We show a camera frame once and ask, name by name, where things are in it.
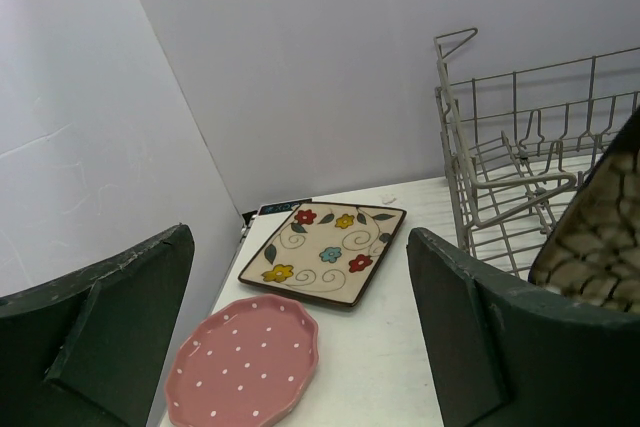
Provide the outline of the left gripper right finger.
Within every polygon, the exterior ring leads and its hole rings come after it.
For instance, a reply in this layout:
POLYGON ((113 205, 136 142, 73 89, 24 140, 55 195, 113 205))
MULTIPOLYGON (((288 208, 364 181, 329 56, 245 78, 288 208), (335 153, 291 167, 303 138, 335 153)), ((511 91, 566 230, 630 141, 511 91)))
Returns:
POLYGON ((635 426, 639 319, 479 261, 425 228, 409 273, 447 426, 635 426))

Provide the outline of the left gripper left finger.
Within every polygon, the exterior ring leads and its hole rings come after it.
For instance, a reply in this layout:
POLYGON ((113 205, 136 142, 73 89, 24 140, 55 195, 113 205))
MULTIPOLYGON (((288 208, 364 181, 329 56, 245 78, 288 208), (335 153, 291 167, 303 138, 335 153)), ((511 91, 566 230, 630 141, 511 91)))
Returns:
POLYGON ((2 297, 2 425, 145 425, 194 252, 179 224, 2 297))

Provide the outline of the black floral square plate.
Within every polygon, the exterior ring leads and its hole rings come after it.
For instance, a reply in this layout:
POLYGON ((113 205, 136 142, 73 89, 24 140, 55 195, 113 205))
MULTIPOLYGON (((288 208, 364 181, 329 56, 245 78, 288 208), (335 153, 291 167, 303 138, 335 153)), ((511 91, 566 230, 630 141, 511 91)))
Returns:
POLYGON ((639 312, 639 113, 572 198, 528 281, 606 309, 639 312))

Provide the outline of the pink dotted round plate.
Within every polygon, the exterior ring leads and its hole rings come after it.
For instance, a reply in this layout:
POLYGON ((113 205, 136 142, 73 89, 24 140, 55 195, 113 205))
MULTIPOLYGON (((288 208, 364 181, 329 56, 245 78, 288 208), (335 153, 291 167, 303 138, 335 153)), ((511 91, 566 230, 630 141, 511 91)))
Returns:
POLYGON ((319 361, 317 322, 273 294, 236 300, 180 347, 164 391, 174 426, 273 426, 299 403, 319 361))

